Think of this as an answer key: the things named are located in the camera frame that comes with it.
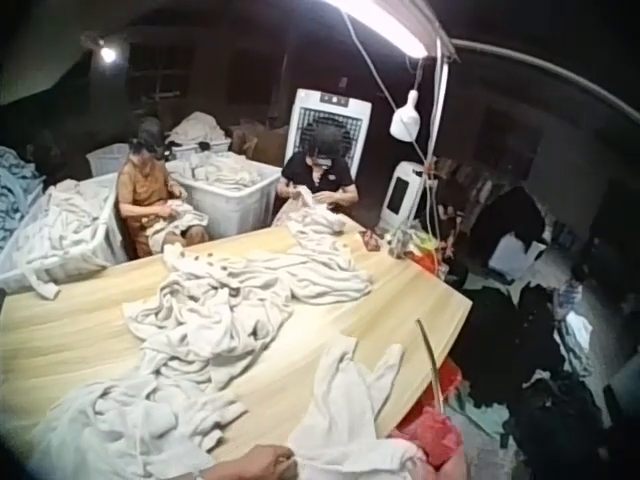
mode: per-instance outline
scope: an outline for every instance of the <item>plastic storage bin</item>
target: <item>plastic storage bin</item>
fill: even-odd
[[[129,145],[126,143],[115,143],[108,147],[101,148],[87,155],[91,174],[94,177],[118,173],[120,168],[127,161]]]
[[[187,201],[191,206],[209,216],[207,231],[214,240],[259,230],[271,222],[276,185],[282,169],[252,160],[247,162],[257,170],[262,180],[241,192],[175,177],[187,191]]]
[[[64,282],[77,275],[100,271],[103,266],[98,262],[108,265],[117,265],[127,261],[127,256],[122,246],[122,237],[115,218],[115,198],[116,198],[117,175],[102,176],[85,180],[96,184],[107,182],[113,188],[112,193],[107,198],[102,215],[100,216],[100,226],[95,237],[87,245],[76,247],[64,258],[51,258],[44,260],[36,266],[35,273],[38,278],[46,281]],[[42,208],[39,200],[22,221],[20,228],[14,232],[7,243],[6,248],[0,252],[0,287],[12,293],[19,289],[29,287],[29,282],[25,275],[18,269],[14,261],[14,253],[18,232],[26,225],[33,223]]]
[[[225,140],[220,140],[219,142],[213,142],[211,144],[211,153],[224,153],[229,150],[231,146],[231,139],[227,138]],[[180,160],[182,158],[189,158],[192,153],[196,153],[200,151],[200,147],[198,144],[194,145],[181,145],[179,147],[173,147],[171,149],[173,152],[175,159]]]

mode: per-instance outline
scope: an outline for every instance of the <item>human hand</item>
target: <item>human hand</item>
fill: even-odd
[[[300,190],[298,190],[298,187],[294,185],[289,187],[288,195],[289,195],[289,198],[292,198],[293,200],[297,200],[298,198],[300,198],[300,195],[302,195],[302,192],[300,192]]]
[[[156,213],[162,218],[168,218],[171,217],[175,212],[168,203],[163,203],[162,205],[158,206],[158,210]]]
[[[171,195],[179,200],[184,200],[185,198],[187,198],[186,190],[177,183],[172,183],[169,185],[169,193],[171,193]]]
[[[242,457],[226,466],[238,480],[280,480],[295,478],[296,461],[293,452],[279,445],[256,445]]]
[[[337,203],[338,194],[336,192],[318,192],[313,195],[313,201],[318,203]]]

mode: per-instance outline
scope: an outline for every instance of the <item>sleeve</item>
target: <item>sleeve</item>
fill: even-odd
[[[292,183],[296,183],[295,177],[296,172],[298,171],[298,164],[300,162],[300,153],[294,153],[291,155],[291,158],[284,164],[284,168],[282,169],[282,178],[288,180]]]
[[[353,181],[353,177],[351,176],[351,169],[349,168],[349,164],[346,160],[340,160],[336,163],[336,180],[342,188],[350,187],[355,182]]]
[[[118,174],[118,203],[133,203],[133,172],[125,167]]]

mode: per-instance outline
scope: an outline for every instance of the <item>light bulb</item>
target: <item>light bulb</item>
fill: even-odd
[[[100,49],[100,56],[104,63],[113,63],[117,57],[116,51],[110,47],[102,47]]]
[[[418,92],[411,90],[407,97],[407,104],[396,110],[391,119],[389,133],[400,141],[412,142],[420,131],[420,115],[416,111]]]

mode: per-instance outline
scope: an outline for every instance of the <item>black shirt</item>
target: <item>black shirt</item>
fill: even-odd
[[[303,152],[291,155],[282,169],[282,177],[294,185],[304,185],[311,193],[337,192],[341,188],[353,185],[349,164],[344,159],[334,160],[331,167],[323,172],[316,185],[313,180],[313,169],[307,163],[307,157]]]

